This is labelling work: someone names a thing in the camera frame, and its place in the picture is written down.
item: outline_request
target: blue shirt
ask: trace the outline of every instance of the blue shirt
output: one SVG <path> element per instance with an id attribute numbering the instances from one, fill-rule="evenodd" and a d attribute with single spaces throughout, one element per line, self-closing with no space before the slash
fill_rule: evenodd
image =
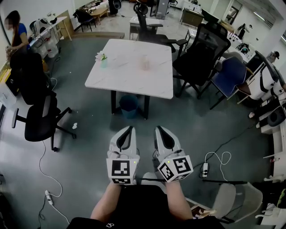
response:
<path id="1" fill-rule="evenodd" d="M 19 23 L 18 35 L 20 36 L 22 33 L 25 33 L 27 35 L 27 29 L 23 23 Z"/>

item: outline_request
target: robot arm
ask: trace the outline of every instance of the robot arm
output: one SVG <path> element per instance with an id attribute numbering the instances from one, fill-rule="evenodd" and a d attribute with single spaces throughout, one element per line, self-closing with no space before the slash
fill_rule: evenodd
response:
<path id="1" fill-rule="evenodd" d="M 106 163 L 110 181 L 115 184 L 136 184 L 135 172 L 140 156 L 137 153 L 134 127 L 126 127 L 113 136 L 107 157 Z"/>
<path id="2" fill-rule="evenodd" d="M 185 155 L 178 138 L 168 129 L 155 128 L 155 148 L 155 157 L 160 162 L 158 170 L 167 182 L 182 180 L 193 172 L 189 156 Z"/>

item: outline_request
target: ceiling light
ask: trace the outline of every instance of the ceiling light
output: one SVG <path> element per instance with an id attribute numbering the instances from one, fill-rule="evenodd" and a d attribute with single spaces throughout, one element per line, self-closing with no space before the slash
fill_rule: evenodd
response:
<path id="1" fill-rule="evenodd" d="M 264 19 L 263 17 L 261 17 L 260 15 L 258 15 L 256 12 L 254 12 L 254 14 L 255 14 L 256 16 L 260 17 L 262 20 L 265 21 L 265 19 Z"/>

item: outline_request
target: plug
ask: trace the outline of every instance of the plug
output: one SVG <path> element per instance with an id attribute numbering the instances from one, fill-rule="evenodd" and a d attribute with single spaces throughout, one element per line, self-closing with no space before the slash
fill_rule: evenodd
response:
<path id="1" fill-rule="evenodd" d="M 209 164 L 208 163 L 204 163 L 204 165 L 202 167 L 202 177 L 203 178 L 207 177 L 208 168 L 209 168 Z"/>
<path id="2" fill-rule="evenodd" d="M 46 191 L 45 191 L 45 194 L 46 194 L 46 198 L 47 198 L 49 204 L 50 204 L 50 205 L 53 205 L 54 203 L 53 203 L 53 200 L 52 200 L 52 197 L 51 197 L 49 191 L 46 190 Z"/>

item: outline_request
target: blue trash bin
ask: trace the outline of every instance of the blue trash bin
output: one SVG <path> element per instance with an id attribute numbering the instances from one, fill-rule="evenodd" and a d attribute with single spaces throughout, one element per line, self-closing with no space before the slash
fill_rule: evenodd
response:
<path id="1" fill-rule="evenodd" d="M 124 95 L 119 101 L 123 116 L 132 119 L 136 116 L 138 108 L 138 99 L 135 95 Z"/>

